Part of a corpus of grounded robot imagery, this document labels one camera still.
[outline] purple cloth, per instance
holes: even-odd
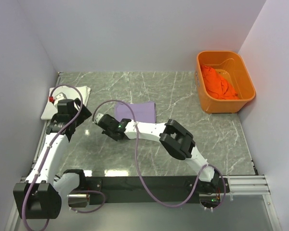
[[[144,123],[156,123],[155,103],[128,103],[134,111],[136,121]],[[117,121],[121,119],[133,119],[130,110],[127,106],[117,103],[115,106],[115,118]]]

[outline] gray marble surface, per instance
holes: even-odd
[[[208,162],[223,174],[254,175],[253,162],[237,114],[206,114],[199,104],[193,72],[61,73],[60,83],[88,86],[88,109],[109,99],[128,103],[156,102],[157,122],[173,118],[193,135]],[[115,103],[99,112],[114,115]],[[135,140],[118,141],[101,134],[92,119],[80,125],[64,153],[58,173],[81,168],[93,176],[137,176]],[[184,162],[172,158],[160,143],[140,141],[139,162],[145,176],[195,175]]]

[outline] orange plastic container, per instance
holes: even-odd
[[[231,83],[240,99],[217,100],[211,97],[206,91],[200,65],[213,67]],[[256,95],[242,58],[232,51],[203,51],[199,53],[195,79],[200,105],[206,113],[236,113]]]

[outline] red cloth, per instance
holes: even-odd
[[[236,90],[210,66],[201,65],[201,73],[207,93],[218,100],[239,100]]]

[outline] white cloth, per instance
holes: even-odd
[[[83,104],[87,106],[91,88],[84,86],[84,87],[78,87],[77,89],[80,91],[82,95]],[[64,93],[68,99],[72,99],[72,100],[76,98],[80,99],[79,94],[74,89],[66,87],[66,86],[60,86],[56,90],[54,90],[53,97],[59,94],[60,92]],[[43,114],[40,118],[42,120],[49,120],[57,112],[58,112],[57,108],[51,102],[47,101]]]

